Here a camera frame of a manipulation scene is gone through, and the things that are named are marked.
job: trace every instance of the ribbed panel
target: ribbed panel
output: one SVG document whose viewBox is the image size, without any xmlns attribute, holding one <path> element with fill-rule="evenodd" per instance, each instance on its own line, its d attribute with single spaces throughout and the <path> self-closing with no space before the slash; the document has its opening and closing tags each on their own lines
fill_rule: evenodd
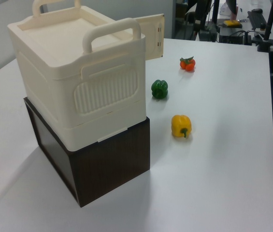
<svg viewBox="0 0 273 232">
<path fill-rule="evenodd" d="M 79 113 L 86 114 L 128 98 L 136 90 L 137 73 L 134 69 L 107 73 L 76 87 L 76 109 Z"/>
</svg>

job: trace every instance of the small tomato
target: small tomato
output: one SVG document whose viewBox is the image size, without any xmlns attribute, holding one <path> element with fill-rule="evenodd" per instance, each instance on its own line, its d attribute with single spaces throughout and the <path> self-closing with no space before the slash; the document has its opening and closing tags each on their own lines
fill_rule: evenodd
<svg viewBox="0 0 273 232">
<path fill-rule="evenodd" d="M 194 70 L 194 64 L 190 63 L 186 65 L 186 71 L 191 72 Z"/>
<path fill-rule="evenodd" d="M 182 68 L 182 69 L 185 69 L 186 68 L 186 63 L 184 62 L 184 61 L 181 61 L 180 62 L 180 67 Z"/>
<path fill-rule="evenodd" d="M 195 60 L 194 59 L 189 60 L 189 63 L 193 63 L 193 65 L 195 66 Z"/>
</svg>

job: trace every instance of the box lid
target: box lid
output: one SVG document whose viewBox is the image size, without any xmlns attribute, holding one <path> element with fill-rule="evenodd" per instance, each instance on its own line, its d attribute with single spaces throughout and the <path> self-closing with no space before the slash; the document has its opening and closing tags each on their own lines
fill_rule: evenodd
<svg viewBox="0 0 273 232">
<path fill-rule="evenodd" d="M 146 39 L 146 60 L 163 56 L 164 14 L 134 18 Z"/>
</svg>

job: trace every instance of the keyboard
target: keyboard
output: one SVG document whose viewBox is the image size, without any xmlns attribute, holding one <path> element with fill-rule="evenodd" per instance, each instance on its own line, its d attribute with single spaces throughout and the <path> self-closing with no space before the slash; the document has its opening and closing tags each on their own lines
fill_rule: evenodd
<svg viewBox="0 0 273 232">
<path fill-rule="evenodd" d="M 263 17 L 263 14 L 261 13 L 248 11 L 248 18 L 250 19 L 252 30 L 255 30 L 256 28 L 260 28 L 261 23 L 263 23 L 264 25 L 267 24 Z"/>
</svg>

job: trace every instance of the wooden box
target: wooden box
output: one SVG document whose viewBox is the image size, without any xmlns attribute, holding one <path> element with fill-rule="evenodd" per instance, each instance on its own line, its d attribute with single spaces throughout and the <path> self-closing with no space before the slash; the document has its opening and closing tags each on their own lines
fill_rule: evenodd
<svg viewBox="0 0 273 232">
<path fill-rule="evenodd" d="M 29 99 L 24 100 L 39 146 L 81 207 L 150 169 L 149 118 L 71 152 Z"/>
</svg>

